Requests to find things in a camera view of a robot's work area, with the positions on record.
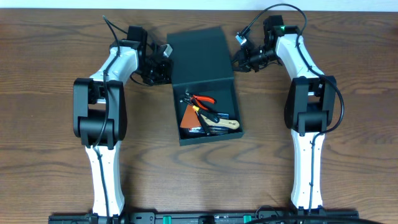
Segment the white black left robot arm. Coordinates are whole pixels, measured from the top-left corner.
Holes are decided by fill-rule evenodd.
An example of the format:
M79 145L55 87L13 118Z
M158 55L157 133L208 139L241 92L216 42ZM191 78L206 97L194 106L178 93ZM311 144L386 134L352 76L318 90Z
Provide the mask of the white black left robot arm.
M119 153L127 132L125 84L133 74L144 86L172 82L172 47L148 43L148 33L140 26L130 26L125 34L109 46L109 56L97 72L73 84L73 132L90 160L93 215L101 222L119 218L124 210Z

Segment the orange scraper wooden handle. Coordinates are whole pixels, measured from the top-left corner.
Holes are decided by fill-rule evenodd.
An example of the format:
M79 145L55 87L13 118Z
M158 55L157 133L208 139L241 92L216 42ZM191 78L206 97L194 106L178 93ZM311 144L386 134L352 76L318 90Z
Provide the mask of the orange scraper wooden handle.
M198 115L199 115L199 113L197 113L195 111L193 106L188 105L185 110L185 113L183 115L182 121L180 123L180 127L181 128L200 127L201 124L200 124ZM240 123L236 120L220 118L220 121L218 123L215 123L202 114L200 116L208 126L217 126L217 127L229 128L229 129L238 129L240 127Z

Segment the small hammer red black handle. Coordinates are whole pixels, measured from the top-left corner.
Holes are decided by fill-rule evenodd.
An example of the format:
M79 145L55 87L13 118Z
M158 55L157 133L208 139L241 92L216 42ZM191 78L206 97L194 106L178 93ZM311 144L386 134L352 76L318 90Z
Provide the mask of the small hammer red black handle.
M199 121L199 123L201 124L201 127L202 127L204 133L205 133L207 136L210 136L210 135L211 135L211 131L210 131L210 129L209 129L207 123L205 122L205 120L204 120L203 117L201 116L200 108L197 107L197 106L195 106L195 105L192 103L192 101L189 100L187 97L182 98L182 101L184 101L186 104L190 105L190 106L195 110L195 113L196 113L196 115L197 115L198 121Z

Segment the red black cutting pliers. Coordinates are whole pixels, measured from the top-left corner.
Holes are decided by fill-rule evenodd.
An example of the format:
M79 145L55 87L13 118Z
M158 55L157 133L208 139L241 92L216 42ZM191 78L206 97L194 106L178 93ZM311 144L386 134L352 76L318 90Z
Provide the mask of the red black cutting pliers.
M184 93L180 95L180 101L184 101L190 105L197 106L203 110L209 110L205 103L215 104L216 100L209 96L195 95L191 93Z

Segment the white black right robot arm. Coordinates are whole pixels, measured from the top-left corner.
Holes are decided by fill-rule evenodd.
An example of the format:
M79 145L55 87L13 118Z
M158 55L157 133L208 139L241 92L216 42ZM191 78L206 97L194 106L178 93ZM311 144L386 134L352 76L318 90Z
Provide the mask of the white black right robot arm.
M327 127L333 119L336 80L326 76L308 53L302 30L287 26L280 15L263 22L264 45L249 40L250 27L236 35L240 50L233 70L250 72L271 63L283 65L291 79L284 107L284 122L294 144L294 185L290 197L297 212L309 215L323 207L320 192L321 154Z

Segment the blue drill bit set case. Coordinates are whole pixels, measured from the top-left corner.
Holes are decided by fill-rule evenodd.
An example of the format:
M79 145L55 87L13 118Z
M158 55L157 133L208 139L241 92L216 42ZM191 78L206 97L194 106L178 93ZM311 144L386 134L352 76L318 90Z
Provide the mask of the blue drill bit set case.
M220 118L223 118L223 119L229 118L229 114L226 114L226 113L218 113L218 115ZM228 132L229 132L228 128L221 127L221 126L208 125L208 129L210 130L211 134L215 134L215 135L228 134ZM196 134L204 134L205 133L205 131L203 130L203 128L201 126L195 127L195 128L188 128L188 132L196 133Z

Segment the black gift box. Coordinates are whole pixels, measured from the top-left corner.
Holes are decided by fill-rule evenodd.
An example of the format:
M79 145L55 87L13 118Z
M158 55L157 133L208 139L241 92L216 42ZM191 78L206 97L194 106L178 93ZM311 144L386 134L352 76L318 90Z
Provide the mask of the black gift box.
M167 42L173 48L171 79L177 124L181 124L187 107L180 99L187 93L214 98L215 104L205 103L210 110L242 124L223 30L212 27L177 32L168 34Z

